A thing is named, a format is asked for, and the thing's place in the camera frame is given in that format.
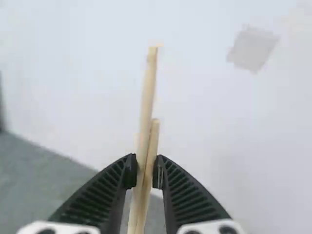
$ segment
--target wooden stick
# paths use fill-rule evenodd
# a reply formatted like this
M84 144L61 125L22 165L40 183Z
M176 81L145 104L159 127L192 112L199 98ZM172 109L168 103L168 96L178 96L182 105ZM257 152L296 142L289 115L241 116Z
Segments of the wooden stick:
M159 120L153 119L151 126L150 144L148 147L145 174L143 179L141 207L139 209L137 217L136 234L144 233L146 215L150 201L150 192L152 188L153 167L157 156L158 139L159 139Z
M143 86L141 113L140 113L140 135L136 160L138 163L138 174L136 186L132 189L132 201L130 205L128 234L135 234L137 227L137 217L140 209L140 198L142 193L143 178L145 172L146 158L148 153L151 117L153 111L153 100L156 82L157 69L157 47L150 47L147 57L147 70Z

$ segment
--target ribbed black plastic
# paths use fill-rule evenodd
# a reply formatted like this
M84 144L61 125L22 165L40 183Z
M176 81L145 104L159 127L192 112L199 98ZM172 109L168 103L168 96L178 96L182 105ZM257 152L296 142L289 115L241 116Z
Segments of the ribbed black plastic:
M129 154L96 174L60 206L49 221L96 226L118 234L126 190L137 183L137 161Z
M153 187L163 190L167 234L184 224L231 218L195 178L165 156L157 156Z

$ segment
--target gray floor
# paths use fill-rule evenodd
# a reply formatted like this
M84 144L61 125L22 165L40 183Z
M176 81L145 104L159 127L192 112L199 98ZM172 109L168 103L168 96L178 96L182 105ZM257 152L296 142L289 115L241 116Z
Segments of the gray floor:
M31 144L0 133L0 227L14 234L19 227L46 219L97 172ZM120 233L126 233L131 194L125 201ZM151 196L145 233L164 234L162 199Z

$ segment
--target white wall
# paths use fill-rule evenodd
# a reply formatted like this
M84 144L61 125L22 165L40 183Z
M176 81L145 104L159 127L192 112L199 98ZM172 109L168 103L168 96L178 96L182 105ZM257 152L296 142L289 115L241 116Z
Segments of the white wall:
M134 151L150 44L159 152L253 234L311 231L312 19L295 0L1 4L8 129L101 169ZM244 24L280 35L253 75L226 62Z

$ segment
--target paper piece on wall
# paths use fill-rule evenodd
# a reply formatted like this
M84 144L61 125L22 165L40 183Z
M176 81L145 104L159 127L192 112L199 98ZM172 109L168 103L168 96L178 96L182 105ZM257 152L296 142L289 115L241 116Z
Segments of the paper piece on wall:
M274 33L246 26L236 37L227 61L257 73L268 60L279 37Z

